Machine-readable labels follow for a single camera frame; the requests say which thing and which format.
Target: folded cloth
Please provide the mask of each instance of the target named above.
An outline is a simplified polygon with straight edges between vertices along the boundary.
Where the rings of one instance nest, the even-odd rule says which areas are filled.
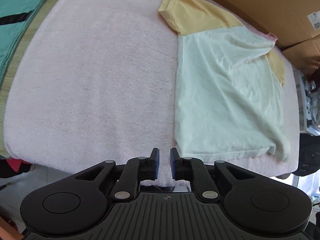
[[[0,87],[20,38],[45,0],[0,0]]]
[[[257,35],[204,0],[163,0],[159,12],[179,35],[175,139],[180,155],[204,162],[267,152],[280,161],[289,158],[280,83],[284,62],[267,57],[275,35]]]
[[[39,9],[38,13],[30,22],[29,26],[26,28],[24,34],[22,35],[15,52],[12,55],[10,63],[7,66],[7,70],[4,75],[3,83],[0,90],[0,159],[11,158],[8,151],[5,149],[3,140],[3,122],[4,122],[4,111],[5,105],[7,103],[10,87],[13,78],[16,74],[20,61],[31,42],[33,36],[35,35],[37,29],[39,28],[42,21],[48,15],[52,7],[56,4],[58,0],[46,0],[44,4]]]

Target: metal rack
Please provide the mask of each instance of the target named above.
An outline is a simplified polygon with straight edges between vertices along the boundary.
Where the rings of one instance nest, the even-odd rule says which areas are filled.
[[[309,133],[314,136],[320,135],[320,126],[315,125],[311,114],[311,98],[310,98],[310,83],[307,78],[299,71],[294,71],[296,81],[298,104],[299,104],[299,122],[300,132]]]

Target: metal screw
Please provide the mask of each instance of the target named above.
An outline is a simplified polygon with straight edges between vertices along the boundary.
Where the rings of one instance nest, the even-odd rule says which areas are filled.
[[[115,194],[115,197],[117,199],[126,199],[126,198],[130,197],[130,193],[126,192],[126,191],[119,191]]]
[[[216,198],[218,196],[218,193],[215,191],[205,191],[202,193],[202,196],[205,198]]]

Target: black object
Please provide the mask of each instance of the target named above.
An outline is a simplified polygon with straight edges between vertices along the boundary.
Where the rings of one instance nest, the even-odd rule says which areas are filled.
[[[0,17],[0,25],[24,22],[33,11]]]
[[[30,171],[31,164],[21,163],[18,171],[14,171],[6,160],[0,160],[0,178],[7,179]]]
[[[26,240],[307,240],[311,202],[299,189],[224,161],[204,165],[171,150],[175,180],[192,192],[140,192],[157,177],[149,158],[113,161],[42,187],[22,202]]]
[[[299,164],[296,176],[307,176],[320,169],[320,136],[300,134]]]
[[[316,224],[308,223],[305,233],[314,240],[320,240],[320,212],[316,213]]]
[[[312,120],[307,119],[307,127],[309,127],[310,125],[313,125],[313,122],[312,122]]]

